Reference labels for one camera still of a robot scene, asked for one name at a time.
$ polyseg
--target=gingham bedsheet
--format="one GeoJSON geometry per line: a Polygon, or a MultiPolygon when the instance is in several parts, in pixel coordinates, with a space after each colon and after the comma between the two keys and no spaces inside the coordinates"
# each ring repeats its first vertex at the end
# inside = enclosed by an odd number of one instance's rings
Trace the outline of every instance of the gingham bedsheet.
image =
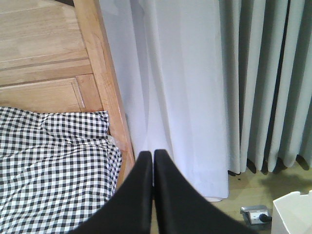
{"type": "Polygon", "coordinates": [[[0,233],[66,233],[112,196],[121,165],[108,114],[0,107],[0,233]]]}

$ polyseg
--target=white box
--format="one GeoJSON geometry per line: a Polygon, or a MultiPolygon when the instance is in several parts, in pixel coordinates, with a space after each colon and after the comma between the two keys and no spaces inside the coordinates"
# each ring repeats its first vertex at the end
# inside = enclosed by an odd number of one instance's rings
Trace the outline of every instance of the white box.
{"type": "Polygon", "coordinates": [[[273,201],[271,234],[312,234],[312,190],[292,192],[273,201]]]}

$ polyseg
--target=curtain fold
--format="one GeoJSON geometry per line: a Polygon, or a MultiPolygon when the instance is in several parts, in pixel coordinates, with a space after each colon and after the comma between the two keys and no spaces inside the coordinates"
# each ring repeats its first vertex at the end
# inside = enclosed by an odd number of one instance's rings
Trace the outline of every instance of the curtain fold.
{"type": "Polygon", "coordinates": [[[135,155],[167,149],[202,195],[227,197],[218,1],[100,3],[135,155]]]}
{"type": "Polygon", "coordinates": [[[210,197],[248,159],[312,166],[312,1],[100,4],[135,155],[168,150],[210,197]]]}
{"type": "Polygon", "coordinates": [[[222,31],[227,38],[222,41],[222,56],[229,58],[238,50],[238,62],[229,65],[223,59],[224,67],[234,67],[224,73],[227,103],[232,104],[228,110],[239,105],[240,135],[233,121],[237,112],[229,112],[229,170],[244,172],[249,159],[258,170],[267,161],[272,172],[278,157],[291,167],[299,154],[311,165],[311,1],[243,0],[236,3],[239,18],[229,17],[234,15],[229,8],[233,3],[220,2],[224,5],[220,15],[225,16],[221,28],[232,24],[222,31]],[[235,30],[238,39],[233,37],[235,30]],[[238,78],[229,82],[237,66],[238,78]],[[237,79],[238,95],[233,92],[237,79]]]}

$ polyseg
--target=wooden headboard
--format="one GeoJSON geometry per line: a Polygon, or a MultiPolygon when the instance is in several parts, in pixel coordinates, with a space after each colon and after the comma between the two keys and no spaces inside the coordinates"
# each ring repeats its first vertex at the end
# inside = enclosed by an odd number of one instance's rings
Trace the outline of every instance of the wooden headboard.
{"type": "Polygon", "coordinates": [[[98,0],[0,1],[0,106],[41,113],[107,110],[122,151],[118,184],[134,164],[98,0]]]}

